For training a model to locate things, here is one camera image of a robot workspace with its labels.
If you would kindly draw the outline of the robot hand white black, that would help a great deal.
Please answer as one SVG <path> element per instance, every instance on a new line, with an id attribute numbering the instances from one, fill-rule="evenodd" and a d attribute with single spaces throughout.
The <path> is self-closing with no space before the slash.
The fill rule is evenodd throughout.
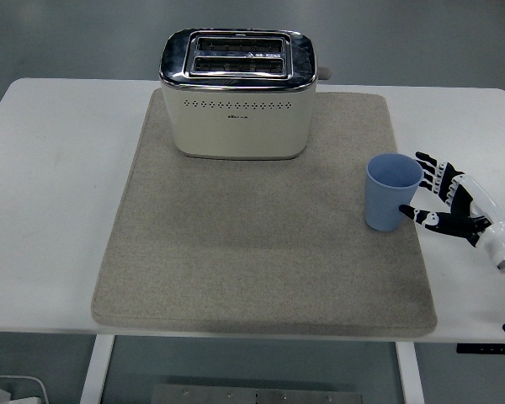
<path id="1" fill-rule="evenodd" d="M 437 196 L 446 212 L 401 205 L 399 211 L 418 225 L 439 234 L 465 239 L 487 252 L 493 264 L 505 271 L 505 214 L 472 176 L 424 152 L 416 152 L 423 169 L 419 184 Z"/>

